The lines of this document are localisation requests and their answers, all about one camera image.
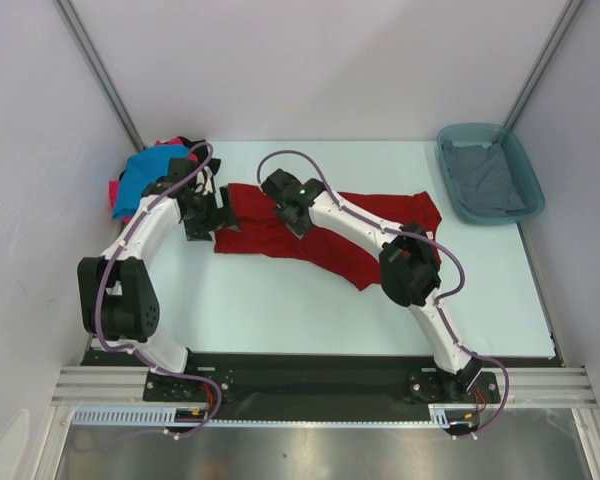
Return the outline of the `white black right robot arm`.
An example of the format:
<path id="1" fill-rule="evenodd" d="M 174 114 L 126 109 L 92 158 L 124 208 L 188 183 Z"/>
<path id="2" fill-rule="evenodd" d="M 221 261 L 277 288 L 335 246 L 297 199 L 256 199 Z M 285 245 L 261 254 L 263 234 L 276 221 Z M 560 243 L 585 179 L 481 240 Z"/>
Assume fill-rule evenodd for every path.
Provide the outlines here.
<path id="1" fill-rule="evenodd" d="M 302 183 L 277 169 L 261 184 L 274 213 L 298 238 L 316 228 L 363 249 L 378 262 L 381 287 L 395 304 L 409 309 L 428 340 L 443 393 L 464 401 L 477 389 L 482 362 L 456 333 L 439 298 L 440 263 L 434 242 L 416 223 L 401 225 L 349 202 L 321 180 Z"/>

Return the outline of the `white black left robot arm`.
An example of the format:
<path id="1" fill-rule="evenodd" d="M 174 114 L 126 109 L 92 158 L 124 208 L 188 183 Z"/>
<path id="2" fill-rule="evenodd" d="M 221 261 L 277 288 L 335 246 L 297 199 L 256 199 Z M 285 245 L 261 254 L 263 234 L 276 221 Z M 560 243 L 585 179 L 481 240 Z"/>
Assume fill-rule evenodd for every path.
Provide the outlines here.
<path id="1" fill-rule="evenodd" d="M 194 397 L 200 374 L 187 366 L 189 350 L 159 327 L 160 305 L 149 266 L 176 227 L 188 241 L 213 241 L 238 223 L 226 186 L 218 188 L 218 158 L 173 158 L 167 174 L 142 191 L 138 209 L 114 243 L 77 266 L 83 326 L 103 348 L 128 353 L 160 373 L 177 398 Z"/>

